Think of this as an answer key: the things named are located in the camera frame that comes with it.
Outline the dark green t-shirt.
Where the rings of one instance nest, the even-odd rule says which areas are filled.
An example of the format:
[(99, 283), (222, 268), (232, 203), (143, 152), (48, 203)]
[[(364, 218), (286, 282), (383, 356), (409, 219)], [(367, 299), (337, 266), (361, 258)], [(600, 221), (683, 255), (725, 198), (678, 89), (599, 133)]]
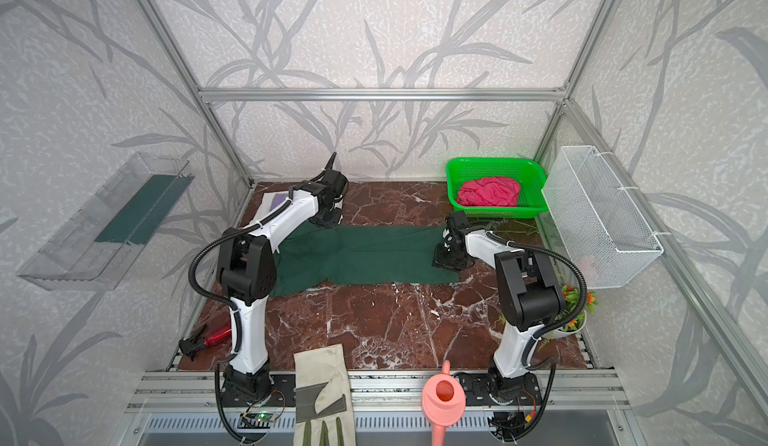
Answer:
[(270, 295), (289, 296), (323, 282), (337, 286), (457, 283), (457, 272), (433, 263), (442, 234), (440, 227), (340, 225), (326, 229), (306, 222), (279, 246), (277, 282)]

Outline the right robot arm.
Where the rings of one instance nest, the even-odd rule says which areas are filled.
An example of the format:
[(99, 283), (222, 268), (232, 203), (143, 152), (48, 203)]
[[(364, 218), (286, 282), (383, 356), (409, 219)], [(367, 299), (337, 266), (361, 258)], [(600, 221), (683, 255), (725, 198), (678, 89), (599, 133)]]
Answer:
[[(499, 305), (506, 320), (488, 370), (487, 395), (500, 405), (526, 396), (543, 410), (549, 402), (557, 359), (550, 357), (533, 364), (534, 349), (546, 334), (583, 312), (588, 296), (586, 278), (570, 259), (557, 252), (505, 240), (472, 225), (465, 213), (451, 213), (435, 248), (434, 265), (460, 272), (476, 260), (494, 269)], [(577, 303), (570, 312), (566, 311), (565, 293), (554, 262), (566, 266), (577, 280)]]

